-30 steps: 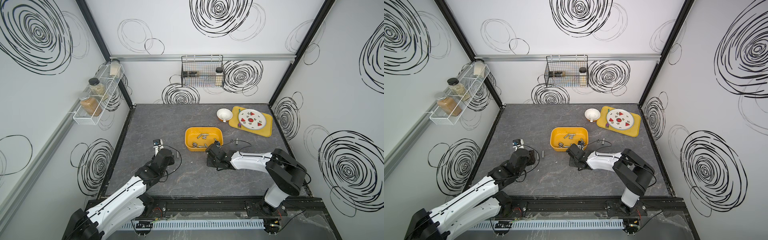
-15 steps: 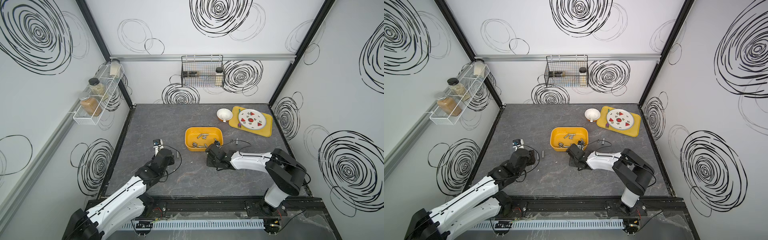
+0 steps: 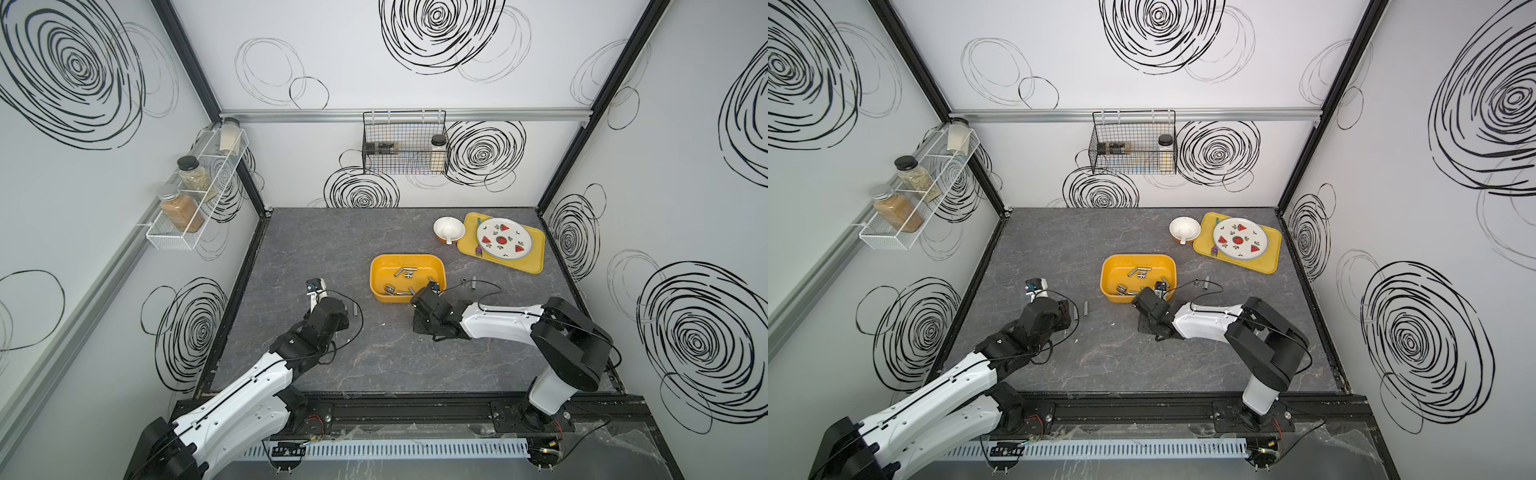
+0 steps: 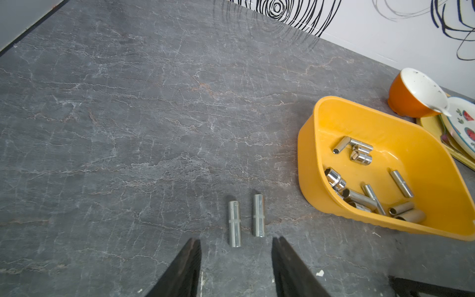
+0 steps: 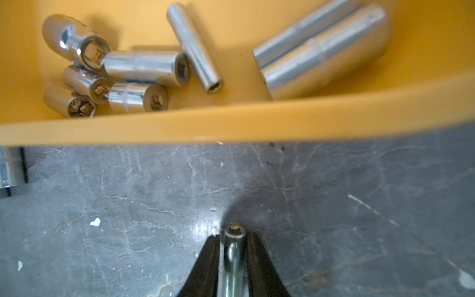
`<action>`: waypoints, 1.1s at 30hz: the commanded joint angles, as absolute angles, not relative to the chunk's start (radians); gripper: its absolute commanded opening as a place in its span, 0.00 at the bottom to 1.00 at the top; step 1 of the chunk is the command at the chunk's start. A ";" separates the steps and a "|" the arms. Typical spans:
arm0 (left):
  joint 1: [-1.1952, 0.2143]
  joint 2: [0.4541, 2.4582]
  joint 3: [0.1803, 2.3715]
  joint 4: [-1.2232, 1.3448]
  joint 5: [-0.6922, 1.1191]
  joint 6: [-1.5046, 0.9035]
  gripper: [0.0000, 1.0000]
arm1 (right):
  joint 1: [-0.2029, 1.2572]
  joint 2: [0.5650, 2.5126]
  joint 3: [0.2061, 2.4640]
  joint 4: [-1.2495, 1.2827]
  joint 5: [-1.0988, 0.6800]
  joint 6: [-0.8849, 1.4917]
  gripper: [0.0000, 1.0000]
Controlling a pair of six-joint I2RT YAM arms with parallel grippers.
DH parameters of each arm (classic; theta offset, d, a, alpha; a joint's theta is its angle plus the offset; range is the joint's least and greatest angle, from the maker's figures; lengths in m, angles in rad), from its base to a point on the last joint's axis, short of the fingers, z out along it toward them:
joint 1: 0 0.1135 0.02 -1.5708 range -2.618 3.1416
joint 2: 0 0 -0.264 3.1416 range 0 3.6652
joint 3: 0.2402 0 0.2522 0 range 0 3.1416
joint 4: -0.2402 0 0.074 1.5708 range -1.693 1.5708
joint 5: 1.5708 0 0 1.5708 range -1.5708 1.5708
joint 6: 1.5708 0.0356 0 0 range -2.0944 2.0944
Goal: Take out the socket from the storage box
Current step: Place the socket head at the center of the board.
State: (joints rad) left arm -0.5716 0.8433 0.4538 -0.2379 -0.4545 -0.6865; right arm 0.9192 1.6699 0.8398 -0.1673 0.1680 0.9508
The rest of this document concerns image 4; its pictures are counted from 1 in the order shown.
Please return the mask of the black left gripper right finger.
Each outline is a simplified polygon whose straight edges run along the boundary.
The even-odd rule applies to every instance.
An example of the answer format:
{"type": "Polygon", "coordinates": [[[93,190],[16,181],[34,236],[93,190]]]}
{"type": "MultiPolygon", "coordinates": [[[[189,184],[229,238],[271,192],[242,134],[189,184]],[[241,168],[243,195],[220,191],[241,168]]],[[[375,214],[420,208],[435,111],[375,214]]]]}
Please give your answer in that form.
{"type": "Polygon", "coordinates": [[[272,240],[272,267],[278,297],[330,296],[283,236],[272,240]]]}

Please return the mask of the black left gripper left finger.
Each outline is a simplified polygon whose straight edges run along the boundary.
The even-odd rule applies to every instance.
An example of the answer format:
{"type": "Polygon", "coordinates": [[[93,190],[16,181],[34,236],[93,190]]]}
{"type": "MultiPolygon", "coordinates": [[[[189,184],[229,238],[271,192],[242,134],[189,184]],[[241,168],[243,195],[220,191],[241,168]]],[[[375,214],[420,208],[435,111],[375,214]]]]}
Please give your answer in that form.
{"type": "Polygon", "coordinates": [[[196,297],[200,268],[200,240],[190,238],[146,297],[196,297]]]}

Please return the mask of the vertical long silver socket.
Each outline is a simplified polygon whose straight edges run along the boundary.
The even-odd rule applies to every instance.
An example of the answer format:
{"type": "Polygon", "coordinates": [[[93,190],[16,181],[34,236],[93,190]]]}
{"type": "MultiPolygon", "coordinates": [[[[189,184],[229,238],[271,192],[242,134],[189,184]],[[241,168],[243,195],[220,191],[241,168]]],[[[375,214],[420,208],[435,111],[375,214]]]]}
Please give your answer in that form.
{"type": "Polygon", "coordinates": [[[241,242],[241,212],[240,204],[237,200],[232,200],[228,204],[229,211],[229,233],[230,233],[230,245],[233,248],[239,248],[242,245],[241,242]]]}

